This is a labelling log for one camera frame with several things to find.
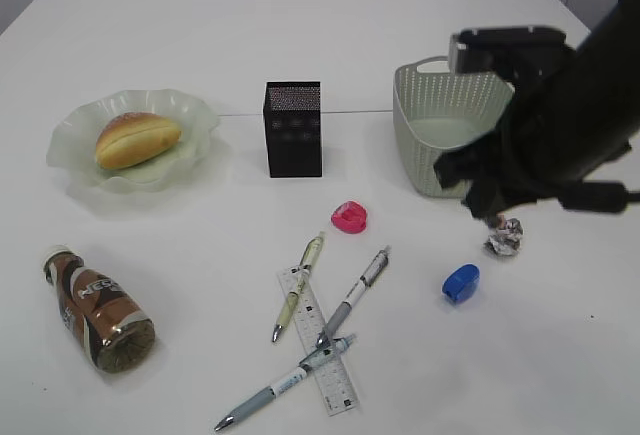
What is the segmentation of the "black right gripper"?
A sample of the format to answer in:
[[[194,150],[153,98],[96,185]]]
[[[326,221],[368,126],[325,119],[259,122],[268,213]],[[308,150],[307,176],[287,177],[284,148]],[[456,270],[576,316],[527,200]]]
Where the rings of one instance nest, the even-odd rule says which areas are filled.
[[[586,178],[625,155],[629,139],[629,80],[545,79],[517,91],[491,131],[442,154],[434,170],[444,188],[469,182],[462,205],[498,228],[509,205],[629,204],[623,183]]]

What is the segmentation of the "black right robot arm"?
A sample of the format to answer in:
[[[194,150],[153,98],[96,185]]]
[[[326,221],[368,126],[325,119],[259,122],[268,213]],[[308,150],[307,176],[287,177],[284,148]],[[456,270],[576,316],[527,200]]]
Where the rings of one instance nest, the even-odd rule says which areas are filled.
[[[441,187],[470,185],[476,219],[555,199],[570,211],[619,214],[639,201],[588,175],[624,156],[639,130],[639,0],[618,0],[577,48],[558,29],[465,29],[452,35],[456,74],[491,72],[514,94],[489,132],[439,156]]]

